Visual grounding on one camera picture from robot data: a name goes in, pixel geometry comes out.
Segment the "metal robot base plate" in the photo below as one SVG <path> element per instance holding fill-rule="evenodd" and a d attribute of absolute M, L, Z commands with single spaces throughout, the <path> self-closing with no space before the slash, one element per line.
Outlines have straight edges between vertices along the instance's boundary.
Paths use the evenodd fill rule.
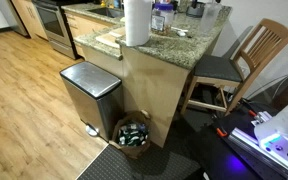
<path fill-rule="evenodd" d="M 272 116 L 266 111 L 264 111 L 263 120 L 256 118 L 250 120 L 249 117 L 231 117 L 224 121 L 224 127 L 243 144 L 251 146 L 288 169 L 288 140 L 278 133 L 269 135 L 262 140 L 258 140 L 255 136 L 255 127 L 269 121 L 271 118 Z"/>

